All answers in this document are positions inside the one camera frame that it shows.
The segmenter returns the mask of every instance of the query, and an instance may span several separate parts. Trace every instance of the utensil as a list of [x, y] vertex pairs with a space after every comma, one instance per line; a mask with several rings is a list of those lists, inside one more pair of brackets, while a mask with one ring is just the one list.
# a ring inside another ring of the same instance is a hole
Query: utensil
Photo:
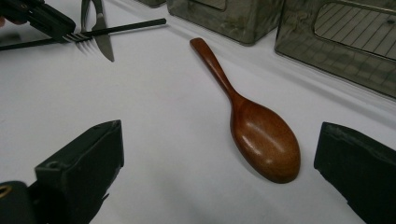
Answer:
[[274, 111], [240, 95], [202, 38], [190, 43], [230, 99], [231, 133], [247, 162], [275, 183], [295, 179], [300, 171], [300, 149], [288, 124]]
[[106, 28], [103, 30], [82, 32], [82, 33], [78, 33], [78, 34], [68, 34], [68, 35], [64, 36], [63, 41], [58, 41], [57, 39], [54, 39], [54, 38], [48, 38], [48, 39], [24, 42], [24, 43], [20, 43], [20, 44], [0, 46], [0, 51], [10, 50], [10, 49], [24, 49], [24, 48], [44, 46], [44, 45], [49, 45], [49, 44], [78, 43], [81, 41], [90, 40], [94, 36], [97, 36], [97, 35], [108, 35], [111, 33], [147, 28], [147, 27], [163, 25], [163, 24], [166, 24], [166, 19], [164, 19], [164, 18], [158, 19], [158, 20], [152, 20], [152, 21], [142, 21], [142, 22], [132, 23], [132, 24], [128, 24], [128, 25]]
[[[103, 11], [102, 0], [82, 0], [81, 2], [81, 32], [86, 32], [87, 15], [89, 11], [90, 2], [93, 2], [96, 11], [96, 24], [92, 27], [92, 30], [106, 29], [105, 14]], [[107, 57], [111, 62], [114, 62], [113, 48], [111, 47], [109, 35], [97, 35], [94, 37], [99, 50]]]

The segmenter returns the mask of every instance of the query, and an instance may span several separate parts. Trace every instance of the fork tines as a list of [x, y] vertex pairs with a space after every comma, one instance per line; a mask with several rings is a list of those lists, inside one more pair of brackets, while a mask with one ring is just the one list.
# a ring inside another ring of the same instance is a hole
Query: fork tines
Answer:
[[69, 34], [69, 35], [64, 35], [64, 39], [67, 42], [70, 43], [77, 43], [77, 42], [81, 42], [81, 41], [85, 41], [85, 40], [89, 40], [91, 39], [89, 36], [85, 36], [82, 33], [79, 34]]

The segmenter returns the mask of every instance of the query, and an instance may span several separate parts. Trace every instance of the fork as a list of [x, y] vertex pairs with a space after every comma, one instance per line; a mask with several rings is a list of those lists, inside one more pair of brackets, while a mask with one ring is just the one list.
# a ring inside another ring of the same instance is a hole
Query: fork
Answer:
[[23, 49], [23, 48], [44, 46], [44, 45], [48, 45], [48, 44], [57, 44], [57, 43], [60, 43], [60, 44], [78, 43], [78, 42], [90, 40], [96, 35], [108, 35], [108, 34], [112, 34], [112, 33], [116, 33], [116, 32], [141, 29], [141, 28], [146, 28], [146, 27], [151, 27], [151, 26], [156, 26], [156, 25], [163, 25], [163, 24], [166, 24], [166, 19], [164, 19], [164, 18], [158, 19], [158, 20], [152, 20], [152, 21], [142, 21], [142, 22], [138, 22], [138, 23], [116, 26], [116, 27], [106, 28], [106, 29], [102, 29], [102, 30], [81, 32], [81, 33], [76, 33], [76, 34], [71, 33], [68, 35], [64, 35], [64, 41], [61, 41], [61, 42], [58, 42], [53, 38], [48, 38], [48, 39], [43, 39], [43, 40], [15, 44], [15, 45], [1, 46], [0, 51], [1, 50], [9, 50], [9, 49]]

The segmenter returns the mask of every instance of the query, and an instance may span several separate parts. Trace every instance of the spoon handle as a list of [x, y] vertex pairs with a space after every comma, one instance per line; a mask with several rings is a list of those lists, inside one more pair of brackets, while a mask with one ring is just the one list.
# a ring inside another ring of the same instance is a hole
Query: spoon handle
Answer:
[[190, 45], [201, 57], [202, 61], [204, 61], [209, 71], [215, 77], [220, 86], [226, 91], [228, 96], [233, 99], [235, 95], [238, 95], [228, 78], [225, 76], [225, 73], [222, 70], [215, 54], [206, 44], [206, 42], [202, 38], [194, 38], [190, 41]]

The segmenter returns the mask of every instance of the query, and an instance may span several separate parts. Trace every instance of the spoon bowl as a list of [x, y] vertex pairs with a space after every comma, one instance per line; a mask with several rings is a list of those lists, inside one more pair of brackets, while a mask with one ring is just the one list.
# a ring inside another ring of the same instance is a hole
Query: spoon bowl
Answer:
[[275, 183], [294, 180], [300, 171], [301, 158], [297, 139], [289, 125], [274, 111], [240, 95], [202, 38], [194, 38], [190, 44], [230, 99], [231, 133], [247, 162]]

